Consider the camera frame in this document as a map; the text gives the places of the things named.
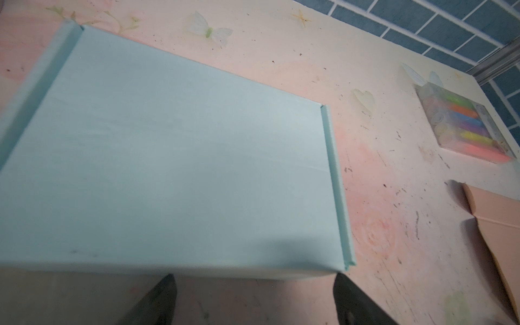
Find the pink paper box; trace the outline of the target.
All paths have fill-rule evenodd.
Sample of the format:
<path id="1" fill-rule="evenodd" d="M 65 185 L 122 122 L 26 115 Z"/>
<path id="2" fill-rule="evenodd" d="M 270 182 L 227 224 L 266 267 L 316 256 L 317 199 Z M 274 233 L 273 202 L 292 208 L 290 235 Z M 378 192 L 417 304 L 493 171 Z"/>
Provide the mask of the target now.
<path id="1" fill-rule="evenodd" d="M 463 190 L 519 317 L 519 201 L 468 184 Z"/>

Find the light blue paper box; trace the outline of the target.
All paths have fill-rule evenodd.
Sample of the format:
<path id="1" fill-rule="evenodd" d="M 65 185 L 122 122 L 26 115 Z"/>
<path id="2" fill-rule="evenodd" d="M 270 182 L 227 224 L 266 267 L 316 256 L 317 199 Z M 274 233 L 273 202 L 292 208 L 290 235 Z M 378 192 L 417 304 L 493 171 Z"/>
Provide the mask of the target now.
<path id="1" fill-rule="evenodd" d="M 1 115 L 1 264 L 297 279 L 356 262 L 327 106 L 68 21 Z"/>

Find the pack of coloured markers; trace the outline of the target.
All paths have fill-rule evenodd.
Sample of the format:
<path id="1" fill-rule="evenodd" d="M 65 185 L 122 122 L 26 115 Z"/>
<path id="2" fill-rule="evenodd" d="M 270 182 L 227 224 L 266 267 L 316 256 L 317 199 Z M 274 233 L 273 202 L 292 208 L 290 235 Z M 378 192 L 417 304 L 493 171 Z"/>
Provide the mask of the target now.
<path id="1" fill-rule="evenodd" d="M 517 159 L 484 105 L 430 82 L 414 88 L 440 147 L 495 164 Z"/>

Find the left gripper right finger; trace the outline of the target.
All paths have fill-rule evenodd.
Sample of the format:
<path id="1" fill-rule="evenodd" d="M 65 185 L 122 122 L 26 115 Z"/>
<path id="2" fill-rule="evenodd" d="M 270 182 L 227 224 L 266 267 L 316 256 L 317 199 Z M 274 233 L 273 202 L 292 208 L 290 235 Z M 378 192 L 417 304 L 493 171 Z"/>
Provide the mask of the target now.
<path id="1" fill-rule="evenodd" d="M 397 324 L 343 273 L 335 276 L 333 298 L 339 324 Z"/>

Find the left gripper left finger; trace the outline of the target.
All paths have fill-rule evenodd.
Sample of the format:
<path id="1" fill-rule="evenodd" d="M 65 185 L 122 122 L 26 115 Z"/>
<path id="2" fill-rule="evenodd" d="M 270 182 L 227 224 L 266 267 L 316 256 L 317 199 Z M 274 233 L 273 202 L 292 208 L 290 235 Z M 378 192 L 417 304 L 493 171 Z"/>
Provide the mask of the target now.
<path id="1" fill-rule="evenodd" d="M 165 276 L 115 324 L 166 324 L 173 322 L 177 286 L 173 274 Z"/>

